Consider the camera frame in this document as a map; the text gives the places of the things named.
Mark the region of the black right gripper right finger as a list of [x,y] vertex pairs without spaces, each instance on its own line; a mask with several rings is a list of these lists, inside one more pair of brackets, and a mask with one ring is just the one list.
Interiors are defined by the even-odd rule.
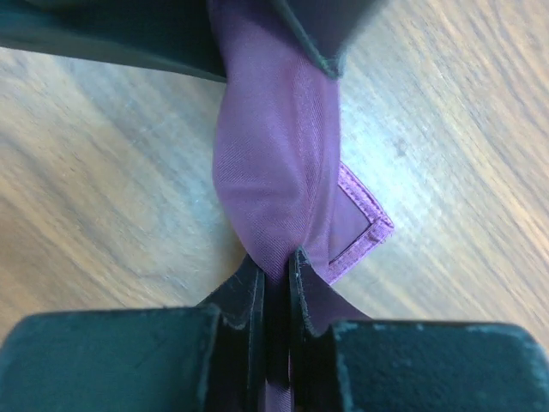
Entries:
[[369,318],[303,251],[288,275],[298,410],[547,410],[548,359],[522,327]]

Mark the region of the purple cloth napkin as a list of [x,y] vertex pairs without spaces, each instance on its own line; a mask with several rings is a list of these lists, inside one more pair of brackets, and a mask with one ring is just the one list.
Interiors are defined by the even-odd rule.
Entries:
[[287,263],[303,249],[336,282],[392,232],[375,197],[341,162],[340,89],[265,1],[212,1],[226,69],[214,187],[246,252],[265,272],[266,408],[289,411]]

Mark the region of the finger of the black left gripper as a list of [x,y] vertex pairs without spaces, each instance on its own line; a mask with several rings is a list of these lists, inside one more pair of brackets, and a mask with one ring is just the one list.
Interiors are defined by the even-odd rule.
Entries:
[[3,1],[1,45],[226,79],[203,1]]
[[377,12],[372,0],[280,0],[274,9],[312,62],[331,78],[342,75],[348,47]]

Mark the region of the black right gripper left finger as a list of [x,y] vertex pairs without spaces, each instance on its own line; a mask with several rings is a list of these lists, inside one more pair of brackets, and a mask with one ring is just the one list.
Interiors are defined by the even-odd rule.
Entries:
[[4,411],[262,411],[265,275],[196,306],[38,313],[1,347]]

